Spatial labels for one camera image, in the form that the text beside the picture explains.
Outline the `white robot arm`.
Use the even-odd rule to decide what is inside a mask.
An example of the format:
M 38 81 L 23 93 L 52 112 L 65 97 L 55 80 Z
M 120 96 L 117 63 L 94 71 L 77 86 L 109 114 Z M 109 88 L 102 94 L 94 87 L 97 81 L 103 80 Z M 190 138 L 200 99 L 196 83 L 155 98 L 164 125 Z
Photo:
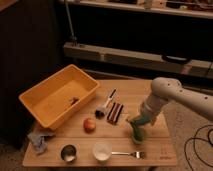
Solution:
M 140 106 L 139 124 L 154 121 L 171 100 L 213 122 L 213 96 L 184 89 L 177 79 L 158 77 L 151 82 L 151 93 Z

